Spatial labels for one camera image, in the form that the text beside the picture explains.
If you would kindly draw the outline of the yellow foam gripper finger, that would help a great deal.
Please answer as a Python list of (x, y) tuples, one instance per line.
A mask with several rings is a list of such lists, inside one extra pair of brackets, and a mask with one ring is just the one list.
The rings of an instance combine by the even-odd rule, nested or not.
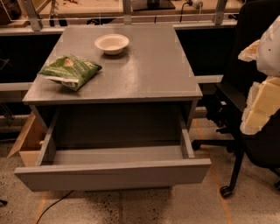
[(269, 76), (262, 83), (254, 82), (241, 117), (241, 132), (246, 135), (256, 134), (279, 109), (280, 78)]

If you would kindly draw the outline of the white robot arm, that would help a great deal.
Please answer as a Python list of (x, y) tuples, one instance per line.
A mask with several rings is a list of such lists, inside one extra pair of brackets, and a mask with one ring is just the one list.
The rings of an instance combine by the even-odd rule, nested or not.
[(241, 117), (241, 132), (254, 135), (280, 109), (280, 16), (260, 39), (240, 52), (238, 59), (254, 60), (257, 70), (267, 76), (262, 83), (253, 82)]

